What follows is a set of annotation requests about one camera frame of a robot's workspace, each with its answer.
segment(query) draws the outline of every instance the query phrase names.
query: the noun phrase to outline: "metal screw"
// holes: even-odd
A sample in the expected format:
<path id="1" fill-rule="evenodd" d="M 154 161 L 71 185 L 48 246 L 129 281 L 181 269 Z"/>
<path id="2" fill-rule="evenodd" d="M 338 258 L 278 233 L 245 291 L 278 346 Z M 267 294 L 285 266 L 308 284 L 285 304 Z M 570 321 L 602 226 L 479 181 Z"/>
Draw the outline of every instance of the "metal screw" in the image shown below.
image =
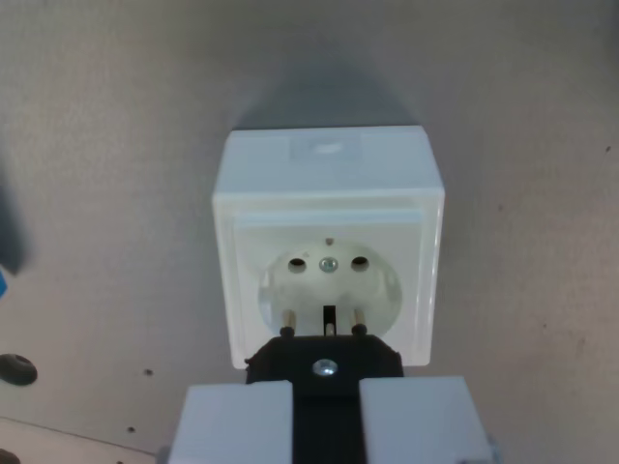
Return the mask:
<path id="1" fill-rule="evenodd" d="M 311 370 L 320 377 L 329 377 L 338 372 L 338 364 L 331 360 L 318 360 L 313 364 Z"/>
<path id="2" fill-rule="evenodd" d="M 322 258 L 320 269 L 325 273 L 334 273 L 338 269 L 338 260 L 332 257 Z"/>

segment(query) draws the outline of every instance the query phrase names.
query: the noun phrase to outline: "small dark spot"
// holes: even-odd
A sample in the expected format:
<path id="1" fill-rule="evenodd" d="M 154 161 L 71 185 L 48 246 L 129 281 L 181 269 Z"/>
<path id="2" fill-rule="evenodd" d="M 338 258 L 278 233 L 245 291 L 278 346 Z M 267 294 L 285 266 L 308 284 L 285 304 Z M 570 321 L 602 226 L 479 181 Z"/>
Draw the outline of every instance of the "small dark spot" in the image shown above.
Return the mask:
<path id="1" fill-rule="evenodd" d="M 587 343 L 587 339 L 584 336 L 578 339 L 578 343 L 576 344 L 576 355 L 577 356 L 582 356 L 582 354 L 584 353 L 584 345 L 586 343 Z"/>

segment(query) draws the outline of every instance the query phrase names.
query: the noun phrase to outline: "blue object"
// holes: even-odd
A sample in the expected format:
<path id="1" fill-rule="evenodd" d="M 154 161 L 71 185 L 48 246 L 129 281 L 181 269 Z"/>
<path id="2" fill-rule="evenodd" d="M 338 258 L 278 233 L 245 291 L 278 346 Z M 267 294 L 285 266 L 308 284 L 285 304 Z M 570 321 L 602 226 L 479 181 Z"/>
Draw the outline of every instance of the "blue object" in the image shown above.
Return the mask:
<path id="1" fill-rule="evenodd" d="M 0 273 L 0 297 L 2 297 L 2 295 L 4 295 L 4 292 L 6 291 L 7 291 L 7 282 L 2 277 L 2 273 Z"/>

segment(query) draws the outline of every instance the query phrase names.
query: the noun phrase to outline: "wall surface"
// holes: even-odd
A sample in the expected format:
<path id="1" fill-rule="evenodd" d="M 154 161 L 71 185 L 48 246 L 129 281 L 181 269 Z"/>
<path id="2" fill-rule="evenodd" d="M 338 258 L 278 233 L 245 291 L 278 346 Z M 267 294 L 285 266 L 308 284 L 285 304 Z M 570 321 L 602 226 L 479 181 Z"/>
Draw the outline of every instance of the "wall surface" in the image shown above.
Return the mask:
<path id="1" fill-rule="evenodd" d="M 227 133 L 411 123 L 447 204 L 410 373 L 465 376 L 508 462 L 616 462 L 611 0 L 2 1 L 0 353 L 40 379 L 0 385 L 0 417 L 168 445 L 189 384 L 243 379 L 209 204 Z"/>

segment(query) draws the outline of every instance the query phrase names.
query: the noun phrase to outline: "electrical outlet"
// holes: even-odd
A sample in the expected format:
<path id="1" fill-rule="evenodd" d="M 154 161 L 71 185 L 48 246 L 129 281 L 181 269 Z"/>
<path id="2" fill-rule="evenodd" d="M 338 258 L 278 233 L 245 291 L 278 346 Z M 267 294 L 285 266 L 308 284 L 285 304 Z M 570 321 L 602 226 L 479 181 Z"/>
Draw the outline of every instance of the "electrical outlet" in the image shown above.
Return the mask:
<path id="1" fill-rule="evenodd" d="M 293 315 L 429 362 L 444 189 L 421 127 L 236 130 L 213 209 L 232 362 Z"/>

